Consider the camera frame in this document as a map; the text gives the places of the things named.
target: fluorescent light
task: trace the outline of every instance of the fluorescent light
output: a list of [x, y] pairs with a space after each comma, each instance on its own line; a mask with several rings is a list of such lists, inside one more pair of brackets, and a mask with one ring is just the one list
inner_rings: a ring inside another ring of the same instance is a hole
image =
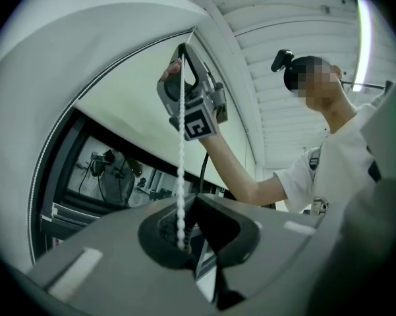
[[[372, 42], [372, 27], [370, 24], [369, 7], [366, 0], [357, 0], [358, 12], [360, 17], [360, 56], [358, 58], [358, 66], [355, 83], [363, 83], [366, 73], [368, 72], [370, 46]], [[362, 86], [353, 86], [354, 92], [359, 92]]]

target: white twisted cord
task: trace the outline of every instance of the white twisted cord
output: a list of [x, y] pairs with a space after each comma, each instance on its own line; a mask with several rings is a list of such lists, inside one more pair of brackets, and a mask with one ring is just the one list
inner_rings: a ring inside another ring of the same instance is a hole
[[184, 54], [182, 54], [179, 104], [179, 167], [177, 169], [177, 247], [184, 249]]

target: hand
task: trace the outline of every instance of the hand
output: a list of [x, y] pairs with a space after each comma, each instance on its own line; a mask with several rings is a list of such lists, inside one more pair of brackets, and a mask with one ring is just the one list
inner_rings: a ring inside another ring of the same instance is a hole
[[177, 59], [164, 70], [160, 82], [164, 82], [171, 74], [176, 74], [182, 69], [182, 59]]

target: man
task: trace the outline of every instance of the man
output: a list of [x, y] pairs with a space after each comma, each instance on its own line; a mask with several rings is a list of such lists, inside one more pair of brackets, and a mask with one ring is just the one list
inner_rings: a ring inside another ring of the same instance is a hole
[[[180, 69], [181, 62], [175, 61], [161, 81]], [[330, 205], [345, 203], [365, 186], [374, 185], [368, 175], [373, 157], [360, 128], [374, 113], [373, 104], [377, 105], [380, 97], [357, 109], [345, 95], [340, 79], [340, 69], [319, 57], [301, 57], [293, 61], [292, 69], [286, 68], [287, 88], [325, 118], [330, 135], [320, 147], [305, 152], [290, 168], [276, 171], [270, 179], [256, 182], [249, 176], [218, 126], [216, 135], [200, 140], [238, 201], [263, 206], [284, 200], [292, 212], [312, 204], [311, 214], [319, 215]]]
[[106, 164], [99, 178], [99, 198], [106, 203], [128, 206], [135, 178], [142, 174], [142, 165], [123, 153], [110, 149], [105, 153]]

